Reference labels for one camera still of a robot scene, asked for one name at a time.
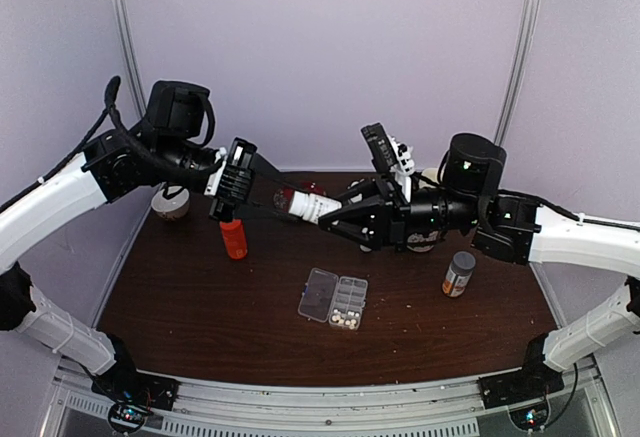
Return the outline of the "orange pill bottle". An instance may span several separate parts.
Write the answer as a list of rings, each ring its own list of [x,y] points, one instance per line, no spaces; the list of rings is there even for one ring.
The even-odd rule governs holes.
[[[239,219],[220,222],[219,227],[227,255],[233,260],[244,259],[248,254],[248,244],[243,222]]]

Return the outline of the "small white pill bottle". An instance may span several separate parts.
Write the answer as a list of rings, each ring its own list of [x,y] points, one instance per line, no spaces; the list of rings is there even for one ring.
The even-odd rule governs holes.
[[[290,200],[288,213],[303,221],[317,225],[319,219],[342,207],[338,200],[315,193],[295,191]]]

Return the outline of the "clear plastic pill organizer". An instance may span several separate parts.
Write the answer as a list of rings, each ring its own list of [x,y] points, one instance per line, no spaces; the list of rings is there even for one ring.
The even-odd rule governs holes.
[[[297,312],[308,320],[329,325],[329,318],[334,309],[342,312],[355,311],[361,314],[361,325],[367,291],[368,281],[365,279],[338,276],[326,270],[312,268],[305,282]]]

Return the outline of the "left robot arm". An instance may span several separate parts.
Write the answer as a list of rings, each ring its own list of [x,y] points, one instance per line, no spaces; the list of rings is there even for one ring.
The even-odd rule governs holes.
[[[88,327],[45,297],[19,259],[72,220],[139,187],[166,183],[202,194],[212,200],[211,218],[230,222],[264,212],[249,199],[255,177],[287,181],[243,139],[228,150],[209,147],[215,114],[208,89],[158,81],[144,117],[126,128],[116,107],[119,86],[119,77],[109,81],[100,115],[113,129],[99,134],[91,127],[49,173],[1,206],[1,328],[25,333],[76,361],[106,395],[132,402],[146,389],[123,341]]]

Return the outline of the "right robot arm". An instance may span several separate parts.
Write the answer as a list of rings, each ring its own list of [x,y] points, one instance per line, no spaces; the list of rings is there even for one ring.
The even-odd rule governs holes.
[[[476,134],[458,133],[437,181],[410,185],[404,196],[391,168],[398,162],[380,125],[363,136],[376,177],[339,196],[341,208],[322,215],[320,229],[372,250],[403,249],[413,233],[458,230],[493,259],[527,265],[564,263],[625,275],[614,294],[567,326],[533,339],[513,376],[519,397],[535,397],[581,358],[639,330],[639,227],[570,212],[530,194],[501,188],[506,152]]]

